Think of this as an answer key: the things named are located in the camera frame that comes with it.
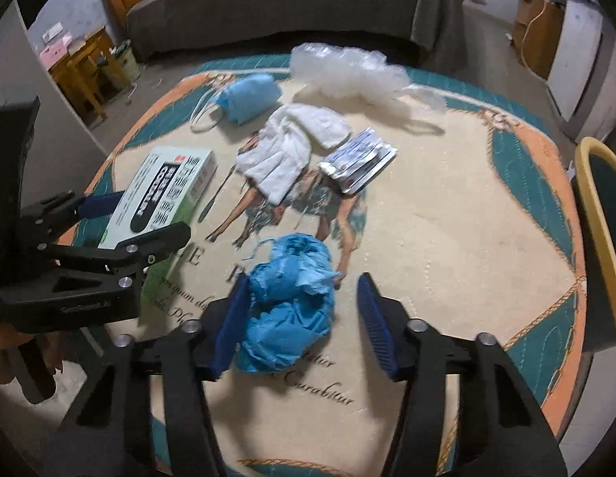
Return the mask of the white green medicine box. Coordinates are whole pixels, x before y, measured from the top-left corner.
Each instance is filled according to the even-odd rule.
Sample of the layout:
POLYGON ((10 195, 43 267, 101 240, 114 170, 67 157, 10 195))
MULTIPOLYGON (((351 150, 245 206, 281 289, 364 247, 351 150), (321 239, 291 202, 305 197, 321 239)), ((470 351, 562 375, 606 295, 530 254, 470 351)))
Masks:
POLYGON ((216 169, 211 150, 154 147, 123 192, 99 247, 114 249, 161 227, 189 225, 216 169))

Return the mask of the blue plastic bag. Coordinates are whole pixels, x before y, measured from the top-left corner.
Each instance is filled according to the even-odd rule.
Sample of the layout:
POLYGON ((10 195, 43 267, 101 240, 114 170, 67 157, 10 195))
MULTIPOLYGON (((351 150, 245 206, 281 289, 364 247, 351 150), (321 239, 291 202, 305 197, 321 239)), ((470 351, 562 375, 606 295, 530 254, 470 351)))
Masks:
POLYGON ((293 366, 329 335, 334 321, 339 273, 327 246, 300 233, 267 242, 268 260, 249 273, 249 320, 237 353, 237 367, 250 374, 293 366))

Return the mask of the light blue face mask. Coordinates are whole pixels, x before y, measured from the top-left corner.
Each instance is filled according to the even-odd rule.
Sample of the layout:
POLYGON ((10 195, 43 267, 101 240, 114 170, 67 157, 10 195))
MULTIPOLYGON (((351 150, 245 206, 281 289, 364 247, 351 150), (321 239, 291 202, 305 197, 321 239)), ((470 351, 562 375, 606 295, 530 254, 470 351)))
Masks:
POLYGON ((274 108, 281 96, 282 89, 271 74, 244 76, 204 94, 191 112, 190 129, 196 134, 207 132, 223 118, 241 126, 274 108))

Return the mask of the clear plastic bag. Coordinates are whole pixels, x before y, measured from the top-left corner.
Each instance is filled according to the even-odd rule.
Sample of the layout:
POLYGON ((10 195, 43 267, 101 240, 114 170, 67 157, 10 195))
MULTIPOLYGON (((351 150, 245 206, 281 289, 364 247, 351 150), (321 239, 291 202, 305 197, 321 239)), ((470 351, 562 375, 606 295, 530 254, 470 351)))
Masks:
POLYGON ((294 79, 330 98, 358 97, 382 106, 411 97, 423 109, 447 108, 444 97, 412 83, 403 66, 390 64, 377 50, 302 43, 291 50, 290 70, 294 79))

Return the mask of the yellow teal trash bin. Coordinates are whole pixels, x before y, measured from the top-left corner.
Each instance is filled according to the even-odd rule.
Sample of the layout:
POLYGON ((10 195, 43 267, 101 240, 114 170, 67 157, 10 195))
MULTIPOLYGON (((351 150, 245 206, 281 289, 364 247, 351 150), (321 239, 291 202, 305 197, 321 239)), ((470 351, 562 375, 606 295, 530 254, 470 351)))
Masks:
POLYGON ((587 137, 575 150, 574 169, 587 277, 583 351, 596 353, 616 347, 616 155, 587 137))

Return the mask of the wooden bedside table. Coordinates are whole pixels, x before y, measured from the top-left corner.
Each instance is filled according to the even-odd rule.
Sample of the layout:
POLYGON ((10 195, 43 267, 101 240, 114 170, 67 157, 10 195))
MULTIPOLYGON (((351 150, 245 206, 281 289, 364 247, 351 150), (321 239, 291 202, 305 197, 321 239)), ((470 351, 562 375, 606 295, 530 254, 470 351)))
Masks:
POLYGON ((131 79, 114 55, 114 42, 106 28, 96 29, 75 47, 60 40, 50 50, 54 56, 47 67, 48 74, 73 110, 83 120, 93 114, 106 121, 103 85, 108 83, 116 91, 131 87, 131 79))

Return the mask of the white crumpled tissue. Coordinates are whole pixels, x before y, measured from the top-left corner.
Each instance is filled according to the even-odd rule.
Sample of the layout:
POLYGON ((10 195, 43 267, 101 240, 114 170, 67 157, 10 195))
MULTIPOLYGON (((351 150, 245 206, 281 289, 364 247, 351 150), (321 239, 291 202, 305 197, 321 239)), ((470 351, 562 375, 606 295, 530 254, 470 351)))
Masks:
POLYGON ((235 158, 235 168, 277 206, 308 166, 312 142, 332 150, 351 132, 346 118, 332 109, 290 103, 270 115, 253 147, 235 158))

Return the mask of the patterned cream teal rug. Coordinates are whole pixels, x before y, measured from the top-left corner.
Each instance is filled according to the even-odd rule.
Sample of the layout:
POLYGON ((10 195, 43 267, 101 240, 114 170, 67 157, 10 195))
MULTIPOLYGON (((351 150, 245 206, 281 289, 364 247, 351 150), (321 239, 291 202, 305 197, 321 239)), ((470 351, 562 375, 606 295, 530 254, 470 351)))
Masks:
POLYGON ((373 128, 397 151, 351 213, 309 188, 280 211, 250 206, 230 220, 247 189, 231 167, 257 124, 223 122, 195 134, 188 117, 202 96, 254 72, 275 76, 286 102, 324 101, 291 77, 284 55, 207 62, 158 100, 96 173, 91 191, 104 194, 126 188, 160 145, 201 147, 217 159, 188 248, 147 285, 141 317, 107 325, 104 337, 155 338, 197 318, 240 272, 266 260, 274 238, 301 231, 320 237, 332 258, 350 256, 332 331, 282 372, 231 369, 208 385, 231 467, 251 475, 380 473, 404 388, 380 369, 359 319, 364 272, 443 334, 496 336, 559 431, 581 363, 585 267, 571 185, 541 122, 499 95, 411 70, 414 83, 446 97, 445 111, 408 120, 359 99, 330 103, 355 132, 373 128))

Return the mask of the silver medicine sachet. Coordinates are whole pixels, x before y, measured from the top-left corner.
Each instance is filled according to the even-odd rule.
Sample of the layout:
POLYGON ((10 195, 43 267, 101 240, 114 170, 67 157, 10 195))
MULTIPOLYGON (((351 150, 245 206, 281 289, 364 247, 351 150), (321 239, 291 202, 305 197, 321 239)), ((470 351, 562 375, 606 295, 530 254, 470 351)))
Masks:
POLYGON ((396 147, 367 127, 322 158, 317 167, 336 183, 342 194, 353 195, 381 173, 396 155, 396 147))

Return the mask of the white air purifier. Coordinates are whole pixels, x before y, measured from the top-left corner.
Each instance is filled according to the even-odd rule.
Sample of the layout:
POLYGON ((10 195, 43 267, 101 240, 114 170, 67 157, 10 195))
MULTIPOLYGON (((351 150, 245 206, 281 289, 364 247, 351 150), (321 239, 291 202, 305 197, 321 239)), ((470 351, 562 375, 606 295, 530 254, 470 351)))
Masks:
POLYGON ((616 30, 598 6, 569 0, 547 88, 561 132, 600 141, 616 126, 616 30))

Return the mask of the bed with grey blanket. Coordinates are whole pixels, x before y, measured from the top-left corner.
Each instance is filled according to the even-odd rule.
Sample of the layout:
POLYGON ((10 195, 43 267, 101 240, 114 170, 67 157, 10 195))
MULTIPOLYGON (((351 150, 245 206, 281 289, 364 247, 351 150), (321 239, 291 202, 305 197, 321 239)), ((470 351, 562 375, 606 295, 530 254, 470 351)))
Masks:
POLYGON ((286 32, 368 32, 409 41, 426 70, 467 60, 464 0, 103 0, 138 57, 286 32))

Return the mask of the wooden TV cabinet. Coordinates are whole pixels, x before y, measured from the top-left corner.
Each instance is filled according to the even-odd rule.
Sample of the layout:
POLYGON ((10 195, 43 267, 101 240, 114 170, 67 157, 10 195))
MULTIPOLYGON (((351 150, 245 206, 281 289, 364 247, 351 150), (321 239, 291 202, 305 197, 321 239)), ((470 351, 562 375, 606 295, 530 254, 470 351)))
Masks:
POLYGON ((555 59, 563 23, 563 3, 518 0, 512 47, 520 65, 546 80, 555 59))

